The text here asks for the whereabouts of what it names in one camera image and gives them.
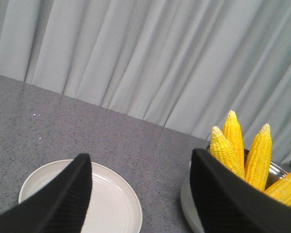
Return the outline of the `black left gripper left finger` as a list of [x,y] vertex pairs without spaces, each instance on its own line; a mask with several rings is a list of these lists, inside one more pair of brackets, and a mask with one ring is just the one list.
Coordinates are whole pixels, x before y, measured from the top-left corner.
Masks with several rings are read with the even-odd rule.
[[0,233],[79,233],[92,192],[89,154],[79,154],[50,183],[0,215]]

